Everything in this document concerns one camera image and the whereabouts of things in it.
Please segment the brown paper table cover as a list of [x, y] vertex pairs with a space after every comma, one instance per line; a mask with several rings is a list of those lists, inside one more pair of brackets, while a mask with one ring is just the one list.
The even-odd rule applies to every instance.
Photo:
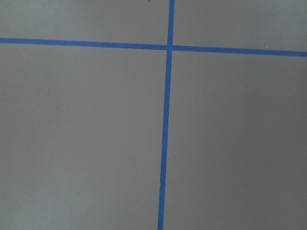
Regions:
[[304, 230], [304, 0], [3, 0], [3, 230]]

